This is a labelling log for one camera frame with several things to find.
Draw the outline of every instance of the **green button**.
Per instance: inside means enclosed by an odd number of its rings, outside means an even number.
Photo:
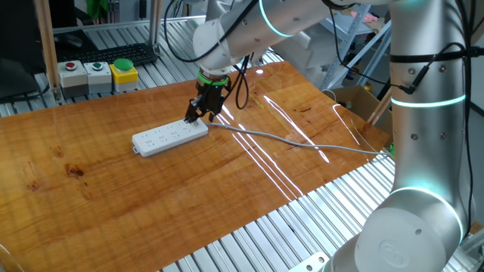
[[[114,61],[114,67],[119,70],[127,71],[133,68],[133,62],[128,59],[117,59]]]
[[[103,69],[103,65],[100,63],[93,63],[92,69],[94,69],[95,71],[101,71]]]

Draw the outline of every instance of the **white power strip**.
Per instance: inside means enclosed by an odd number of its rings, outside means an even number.
[[[207,135],[208,131],[209,128],[200,119],[192,123],[176,121],[133,135],[133,151],[143,157],[152,156],[201,138]]]

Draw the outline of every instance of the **metal rail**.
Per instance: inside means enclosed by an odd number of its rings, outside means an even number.
[[[194,57],[191,37],[197,24],[202,22],[203,17],[169,21],[169,37],[180,56]],[[88,26],[83,29],[99,49],[145,42],[150,35],[148,22]],[[195,63],[176,60],[166,50],[162,35],[160,44],[163,54],[155,63],[136,67],[139,90],[196,78],[198,66]],[[266,54],[263,60],[266,63],[282,61],[271,53]],[[48,83],[45,74],[36,75],[36,79],[41,88]],[[90,94],[67,99],[65,103],[116,94]],[[31,101],[0,104],[0,115],[10,116],[57,106],[59,103],[56,103],[52,94],[47,93]],[[317,252],[331,256],[362,229],[370,213],[389,195],[394,175],[395,163],[391,159],[375,159],[161,271],[288,271]],[[468,272],[474,264],[475,261],[459,249],[444,271]]]

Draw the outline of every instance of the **wooden table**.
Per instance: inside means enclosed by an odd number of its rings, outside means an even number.
[[[288,63],[247,73],[217,122],[380,150],[387,135]],[[0,119],[0,244],[25,271],[155,271],[365,164],[223,128],[151,158],[131,137],[183,118],[194,82]]]

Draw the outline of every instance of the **monitor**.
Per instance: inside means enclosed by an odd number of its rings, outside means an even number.
[[[37,90],[45,71],[33,1],[0,1],[0,98]]]

